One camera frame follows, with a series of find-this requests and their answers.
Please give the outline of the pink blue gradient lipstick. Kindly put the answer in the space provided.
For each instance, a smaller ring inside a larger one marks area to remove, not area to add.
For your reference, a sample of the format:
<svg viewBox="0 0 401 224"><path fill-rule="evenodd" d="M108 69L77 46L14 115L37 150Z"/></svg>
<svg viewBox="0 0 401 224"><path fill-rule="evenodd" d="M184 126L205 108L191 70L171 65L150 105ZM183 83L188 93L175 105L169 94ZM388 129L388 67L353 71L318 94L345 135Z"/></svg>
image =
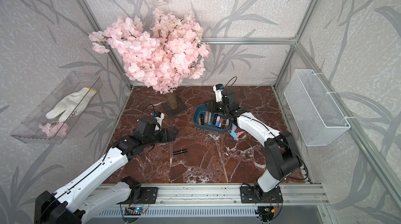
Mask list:
<svg viewBox="0 0 401 224"><path fill-rule="evenodd" d="M220 126L220 116L218 116L218 117L216 118L215 126L216 126L216 127L219 127L219 126Z"/></svg>

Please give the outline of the short gold lipstick tube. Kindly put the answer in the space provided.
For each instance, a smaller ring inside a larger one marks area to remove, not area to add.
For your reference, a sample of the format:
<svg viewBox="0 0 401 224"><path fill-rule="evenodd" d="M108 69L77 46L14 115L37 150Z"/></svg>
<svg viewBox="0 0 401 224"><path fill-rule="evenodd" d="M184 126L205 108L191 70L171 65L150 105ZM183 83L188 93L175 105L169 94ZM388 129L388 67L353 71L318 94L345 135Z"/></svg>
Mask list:
<svg viewBox="0 0 401 224"><path fill-rule="evenodd" d="M205 123L208 123L208 122L209 122L209 112L206 111L205 112Z"/></svg>

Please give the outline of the teal plastic storage box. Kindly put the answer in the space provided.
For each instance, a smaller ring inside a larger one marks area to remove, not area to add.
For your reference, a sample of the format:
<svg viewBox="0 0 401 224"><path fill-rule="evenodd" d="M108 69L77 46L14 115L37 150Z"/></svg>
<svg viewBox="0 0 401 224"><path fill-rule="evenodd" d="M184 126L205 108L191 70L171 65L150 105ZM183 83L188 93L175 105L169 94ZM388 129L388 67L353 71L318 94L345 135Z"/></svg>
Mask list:
<svg viewBox="0 0 401 224"><path fill-rule="evenodd" d="M195 124L196 127L200 128L200 129L203 129L203 130L208 130L208 131L217 132L217 133L225 133L225 132L228 132L231 129L231 123L230 123L230 126L229 126L228 129L222 129L222 128L220 129L219 127L216 127L216 126L213 125L213 118L214 118L215 114L220 116L220 118L222 118L224 120L227 120L227 118L224 115L219 114L219 113L212 113L212 123L211 124L205 123L204 125L201 125L200 116L201 116L201 114L203 114L205 116L205 112L206 111L208 111L208 110L207 110L207 108L206 108L206 106L204 104L198 106L195 109L195 112L193 114L193 123Z"/></svg>

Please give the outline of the black silver mascara tube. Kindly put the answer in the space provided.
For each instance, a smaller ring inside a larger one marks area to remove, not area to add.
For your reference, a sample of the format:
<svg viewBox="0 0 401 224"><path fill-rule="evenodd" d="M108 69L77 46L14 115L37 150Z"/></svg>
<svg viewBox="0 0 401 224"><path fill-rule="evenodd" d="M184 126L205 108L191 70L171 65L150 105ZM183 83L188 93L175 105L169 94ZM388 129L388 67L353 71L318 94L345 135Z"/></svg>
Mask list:
<svg viewBox="0 0 401 224"><path fill-rule="evenodd" d="M176 156L176 155L184 154L186 152L188 152L187 149L182 149L182 150L179 150L179 151L174 151L173 155Z"/></svg>

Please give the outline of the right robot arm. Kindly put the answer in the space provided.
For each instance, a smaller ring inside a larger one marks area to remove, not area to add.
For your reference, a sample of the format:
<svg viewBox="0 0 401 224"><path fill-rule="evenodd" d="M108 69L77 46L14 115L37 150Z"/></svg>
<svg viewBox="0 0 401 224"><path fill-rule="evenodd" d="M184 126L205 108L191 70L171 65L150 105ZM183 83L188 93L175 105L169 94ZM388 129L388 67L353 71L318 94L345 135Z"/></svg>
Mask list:
<svg viewBox="0 0 401 224"><path fill-rule="evenodd" d="M213 87L213 91L215 99L205 102L208 110L224 115L232 128L239 127L264 146L265 172L255 183L255 190L258 193L271 192L284 178L303 165L291 133L275 130L257 119L239 105L232 89L217 84Z"/></svg>

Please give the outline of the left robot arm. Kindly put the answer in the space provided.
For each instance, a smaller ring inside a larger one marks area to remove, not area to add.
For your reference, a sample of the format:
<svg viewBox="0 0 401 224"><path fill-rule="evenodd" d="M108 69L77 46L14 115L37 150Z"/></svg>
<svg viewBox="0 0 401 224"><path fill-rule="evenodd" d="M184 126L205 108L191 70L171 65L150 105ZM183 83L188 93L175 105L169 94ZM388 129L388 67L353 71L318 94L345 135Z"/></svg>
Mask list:
<svg viewBox="0 0 401 224"><path fill-rule="evenodd" d="M53 193L40 194L35 201L34 223L84 224L115 204L137 203L145 198L141 183L131 177L96 195L93 191L147 147L175 141L179 131L163 128L163 119L161 112L141 117L132 134L114 142L105 155L77 178Z"/></svg>

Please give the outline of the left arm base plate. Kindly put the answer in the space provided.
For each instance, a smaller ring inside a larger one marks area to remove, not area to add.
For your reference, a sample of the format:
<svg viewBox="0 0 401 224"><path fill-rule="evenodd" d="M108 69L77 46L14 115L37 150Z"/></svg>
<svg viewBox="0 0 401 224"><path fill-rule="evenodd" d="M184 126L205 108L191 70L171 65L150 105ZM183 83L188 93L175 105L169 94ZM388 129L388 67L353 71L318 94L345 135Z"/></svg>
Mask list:
<svg viewBox="0 0 401 224"><path fill-rule="evenodd" d="M129 195L121 204L155 204L158 194L158 187L142 187L142 184L132 177L122 179L129 187Z"/></svg>

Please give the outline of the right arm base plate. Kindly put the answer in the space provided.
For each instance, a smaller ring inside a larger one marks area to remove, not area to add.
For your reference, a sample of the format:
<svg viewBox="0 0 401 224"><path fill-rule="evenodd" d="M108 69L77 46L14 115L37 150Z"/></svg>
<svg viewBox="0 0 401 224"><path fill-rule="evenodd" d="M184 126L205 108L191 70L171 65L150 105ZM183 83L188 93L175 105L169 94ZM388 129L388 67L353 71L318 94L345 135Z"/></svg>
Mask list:
<svg viewBox="0 0 401 224"><path fill-rule="evenodd" d="M240 186L241 203L270 203L281 204L283 203L283 196L279 185L274 187L269 192L263 192L258 186L250 186L243 184Z"/></svg>

